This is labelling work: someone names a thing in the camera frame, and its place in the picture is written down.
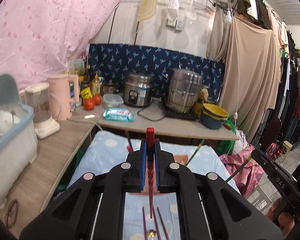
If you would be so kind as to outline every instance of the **tomato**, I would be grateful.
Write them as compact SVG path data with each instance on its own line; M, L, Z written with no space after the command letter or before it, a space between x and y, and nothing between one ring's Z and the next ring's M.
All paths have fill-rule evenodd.
M102 102L101 95L95 95L92 99L93 99L94 103L96 104L96 106L101 105L101 102Z
M86 98L83 101L83 108L87 111L94 109L95 103L92 98Z

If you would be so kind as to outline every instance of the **blender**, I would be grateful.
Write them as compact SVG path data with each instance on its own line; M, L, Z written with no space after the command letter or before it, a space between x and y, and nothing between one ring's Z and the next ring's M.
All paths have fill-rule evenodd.
M28 86L25 88L24 93L26 104L34 109L33 122L37 137L43 139L58 132L60 125L52 118L49 111L49 84L39 83Z

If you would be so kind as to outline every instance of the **white slotted ladle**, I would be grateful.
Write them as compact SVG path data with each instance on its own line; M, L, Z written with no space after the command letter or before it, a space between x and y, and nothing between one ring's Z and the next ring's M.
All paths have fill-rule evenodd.
M195 20L197 18L197 13L193 7L193 0L191 0L191 4L185 9L186 17L190 20Z

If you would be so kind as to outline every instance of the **wooden countertop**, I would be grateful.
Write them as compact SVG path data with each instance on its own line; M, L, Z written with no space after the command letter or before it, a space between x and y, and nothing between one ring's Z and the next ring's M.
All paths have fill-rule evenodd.
M137 112L141 108L123 106L130 111L134 111L136 119L133 122L114 122L107 121L102 118L104 107L96 106L94 110L85 111L82 107L79 107L76 111L79 113L95 116L99 116L98 124L104 127L110 127L119 130L128 130L140 133L146 133L148 127L153 127L154 132L157 135L165 135L181 138L194 138L194 139L206 139L206 140L238 140L239 138L232 132L222 127L219 130L211 130L202 125L199 121L188 121L176 118L166 117L158 122L147 120L137 115ZM163 117L163 110L160 101L155 100L150 107L141 112L142 115L157 120Z
M87 120L84 115L74 112L70 119ZM93 123L60 121L60 131L45 139L38 139L37 158L19 175L8 193L8 204L19 202L17 221L11 232L17 238L49 203L49 200L74 155L87 138ZM7 206L0 210L4 221Z
M38 140L37 158L31 165L26 166L7 196L8 204L13 199L19 202L17 221L11 229L15 237L19 238L22 229L48 205L66 168L93 129L93 122L96 120L99 125L104 127L140 133L145 133L147 127L153 127L158 135L210 140L238 140L233 132L224 127L219 130L210 130L196 121L168 117L158 122L152 122L137 116L140 108L124 107L134 111L135 121L130 123L107 121L102 117L104 112L102 106L97 106L91 111L85 111L79 107L70 120L59 122L60 131L58 133ZM142 114L150 119L159 119L163 116L163 111L158 102L154 102ZM71 121L75 119L88 120L90 123ZM8 204L0 210L2 221L4 221Z

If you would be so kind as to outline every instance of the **plastic storage box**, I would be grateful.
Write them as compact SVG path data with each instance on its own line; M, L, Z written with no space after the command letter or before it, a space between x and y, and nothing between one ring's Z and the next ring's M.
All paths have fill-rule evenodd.
M19 121L0 137L0 208L19 174L37 156L33 108L21 104L17 85L7 74L0 75L0 109L5 107L15 109Z
M103 96L102 104L104 108L120 107L124 101L118 94L105 94Z

